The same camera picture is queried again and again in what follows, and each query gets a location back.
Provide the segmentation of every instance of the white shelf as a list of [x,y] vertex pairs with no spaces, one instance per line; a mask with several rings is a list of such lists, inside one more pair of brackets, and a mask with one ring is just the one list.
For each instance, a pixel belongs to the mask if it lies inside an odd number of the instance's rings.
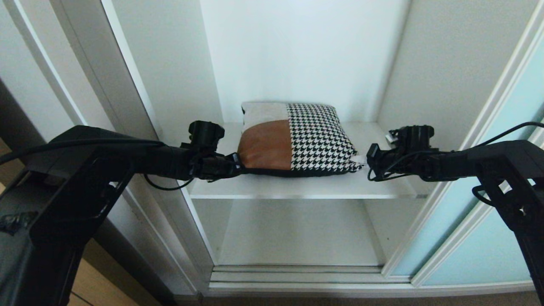
[[[366,155],[372,143],[389,148],[385,133],[376,123],[343,123],[342,126],[359,154]],[[242,134],[242,124],[224,125],[225,138],[218,152],[236,152]],[[405,178],[386,182],[370,182],[368,169],[357,173],[320,178],[277,178],[245,174],[213,183],[196,181],[189,189],[194,199],[397,199],[421,197]]]
[[384,263],[360,200],[234,200],[219,254],[220,265]]

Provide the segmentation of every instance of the lower shelf compartment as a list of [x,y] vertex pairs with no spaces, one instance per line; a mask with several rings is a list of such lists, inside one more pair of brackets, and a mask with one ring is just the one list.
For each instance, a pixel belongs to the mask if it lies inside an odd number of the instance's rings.
[[218,265],[380,266],[360,200],[193,199]]

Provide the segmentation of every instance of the pillow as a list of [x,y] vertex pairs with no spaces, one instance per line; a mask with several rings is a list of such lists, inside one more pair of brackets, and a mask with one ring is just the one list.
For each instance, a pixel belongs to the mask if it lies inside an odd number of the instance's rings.
[[356,172],[363,164],[332,106],[245,102],[238,153],[245,173],[283,177]]

